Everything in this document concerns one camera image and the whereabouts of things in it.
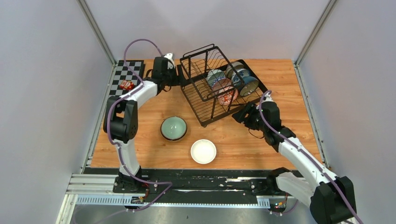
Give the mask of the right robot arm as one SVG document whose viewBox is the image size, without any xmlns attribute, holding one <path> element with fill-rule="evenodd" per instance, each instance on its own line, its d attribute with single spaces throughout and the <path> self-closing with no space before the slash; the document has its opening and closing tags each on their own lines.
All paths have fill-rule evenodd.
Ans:
<svg viewBox="0 0 396 224">
<path fill-rule="evenodd" d="M 275 102 L 248 103 L 232 118 L 248 129 L 261 131 L 267 144 L 304 177 L 301 180 L 288 169 L 277 168 L 267 178 L 269 193 L 293 195 L 309 208 L 318 224 L 337 224 L 357 214 L 352 181 L 334 174 L 305 149 L 294 132 L 282 125 Z"/>
</svg>

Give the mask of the black white chessboard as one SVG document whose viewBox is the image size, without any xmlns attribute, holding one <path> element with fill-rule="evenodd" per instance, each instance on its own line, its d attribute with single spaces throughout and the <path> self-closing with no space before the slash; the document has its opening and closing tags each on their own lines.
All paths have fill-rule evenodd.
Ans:
<svg viewBox="0 0 396 224">
<path fill-rule="evenodd" d="M 126 64 L 141 78 L 145 71 L 144 60 L 127 60 Z M 138 78 L 134 73 L 124 65 L 123 60 L 119 60 L 113 71 L 113 79 L 110 82 L 109 96 L 121 96 L 128 93 L 130 90 L 123 88 L 121 85 L 130 82 L 133 84 L 132 88 L 140 84 Z"/>
</svg>

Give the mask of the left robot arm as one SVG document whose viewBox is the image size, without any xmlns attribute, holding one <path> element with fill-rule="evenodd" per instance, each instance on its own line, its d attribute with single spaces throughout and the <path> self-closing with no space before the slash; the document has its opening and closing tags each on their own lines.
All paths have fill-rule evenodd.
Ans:
<svg viewBox="0 0 396 224">
<path fill-rule="evenodd" d="M 110 97 L 106 105 L 103 129 L 115 146 L 120 168 L 115 181 L 116 190 L 139 192 L 150 182 L 141 179 L 141 166 L 136 157 L 134 139 L 138 131 L 138 109 L 157 96 L 165 87 L 178 84 L 174 55 L 172 53 L 154 59 L 151 76 L 138 77 L 139 84 L 119 97 Z"/>
</svg>

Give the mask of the teal dashed pattern bowl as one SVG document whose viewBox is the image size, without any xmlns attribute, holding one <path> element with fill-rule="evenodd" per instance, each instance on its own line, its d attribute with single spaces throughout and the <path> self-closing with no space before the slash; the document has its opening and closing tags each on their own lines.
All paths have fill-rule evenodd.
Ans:
<svg viewBox="0 0 396 224">
<path fill-rule="evenodd" d="M 224 72 L 219 69 L 213 69 L 210 70 L 207 74 L 206 80 L 209 85 L 209 87 L 213 87 L 214 83 L 219 79 L 222 78 L 224 75 Z"/>
</svg>

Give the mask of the white blue striped bowl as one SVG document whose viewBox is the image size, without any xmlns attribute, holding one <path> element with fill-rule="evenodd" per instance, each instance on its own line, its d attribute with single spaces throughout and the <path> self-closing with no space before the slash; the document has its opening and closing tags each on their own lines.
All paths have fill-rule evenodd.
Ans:
<svg viewBox="0 0 396 224">
<path fill-rule="evenodd" d="M 251 73 L 247 69 L 238 69 L 231 76 L 233 86 L 241 85 L 244 81 L 243 78 L 251 76 Z"/>
</svg>

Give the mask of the orange floral pattern bowl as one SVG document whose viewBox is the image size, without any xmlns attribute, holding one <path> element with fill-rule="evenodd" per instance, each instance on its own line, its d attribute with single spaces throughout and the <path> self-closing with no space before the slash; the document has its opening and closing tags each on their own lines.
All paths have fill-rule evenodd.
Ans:
<svg viewBox="0 0 396 224">
<path fill-rule="evenodd" d="M 238 97 L 238 91 L 231 87 L 226 87 L 218 91 L 218 100 L 221 105 L 229 105 L 231 101 Z"/>
</svg>

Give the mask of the orange geometric pattern bowl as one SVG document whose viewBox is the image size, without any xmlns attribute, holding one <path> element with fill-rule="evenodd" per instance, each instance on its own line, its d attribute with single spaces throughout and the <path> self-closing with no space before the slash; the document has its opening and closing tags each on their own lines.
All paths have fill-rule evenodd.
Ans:
<svg viewBox="0 0 396 224">
<path fill-rule="evenodd" d="M 217 81 L 213 85 L 213 87 L 212 87 L 213 93 L 216 95 L 216 94 L 218 94 L 218 92 L 220 90 L 224 89 L 225 87 L 231 86 L 231 85 L 232 85 L 232 81 L 230 79 L 223 78 L 223 79 Z"/>
</svg>

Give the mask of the white orange bowl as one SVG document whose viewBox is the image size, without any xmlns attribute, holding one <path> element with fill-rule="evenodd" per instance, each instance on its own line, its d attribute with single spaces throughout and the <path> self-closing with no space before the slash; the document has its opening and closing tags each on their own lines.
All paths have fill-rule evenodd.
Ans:
<svg viewBox="0 0 396 224">
<path fill-rule="evenodd" d="M 208 164 L 215 159 L 217 148 L 210 140 L 200 139 L 192 144 L 190 153 L 196 163 Z"/>
</svg>

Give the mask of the black wire dish rack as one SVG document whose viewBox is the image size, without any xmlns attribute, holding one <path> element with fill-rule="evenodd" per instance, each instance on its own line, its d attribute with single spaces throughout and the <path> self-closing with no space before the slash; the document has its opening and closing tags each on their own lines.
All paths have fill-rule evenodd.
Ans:
<svg viewBox="0 0 396 224">
<path fill-rule="evenodd" d="M 183 95 L 203 127 L 258 103 L 267 91 L 245 60 L 228 59 L 215 44 L 184 53 L 177 71 Z"/>
</svg>

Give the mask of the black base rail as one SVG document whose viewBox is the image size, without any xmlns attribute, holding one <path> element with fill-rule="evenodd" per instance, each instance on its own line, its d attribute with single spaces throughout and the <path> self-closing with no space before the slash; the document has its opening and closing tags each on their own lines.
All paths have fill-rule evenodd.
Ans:
<svg viewBox="0 0 396 224">
<path fill-rule="evenodd" d="M 294 196 L 272 190 L 268 170 L 143 169 L 143 182 L 120 177 L 116 168 L 86 168 L 73 174 L 66 193 L 77 204 L 152 207 L 289 210 Z"/>
</svg>

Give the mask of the beige interior bowl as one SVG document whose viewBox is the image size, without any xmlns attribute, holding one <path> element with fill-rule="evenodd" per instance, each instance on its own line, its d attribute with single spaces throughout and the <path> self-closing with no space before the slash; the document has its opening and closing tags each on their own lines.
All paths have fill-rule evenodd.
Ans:
<svg viewBox="0 0 396 224">
<path fill-rule="evenodd" d="M 234 61 L 234 62 L 228 64 L 226 71 L 225 71 L 225 76 L 227 78 L 231 79 L 233 73 L 236 70 L 243 69 L 243 68 L 244 68 L 244 65 L 241 62 Z"/>
</svg>

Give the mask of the red owl toy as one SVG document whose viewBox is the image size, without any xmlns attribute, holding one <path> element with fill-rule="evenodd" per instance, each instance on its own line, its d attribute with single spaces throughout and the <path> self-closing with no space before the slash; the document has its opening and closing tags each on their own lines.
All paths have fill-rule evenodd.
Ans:
<svg viewBox="0 0 396 224">
<path fill-rule="evenodd" d="M 119 87 L 123 90 L 132 90 L 135 87 L 135 84 L 132 80 L 122 80 Z"/>
</svg>

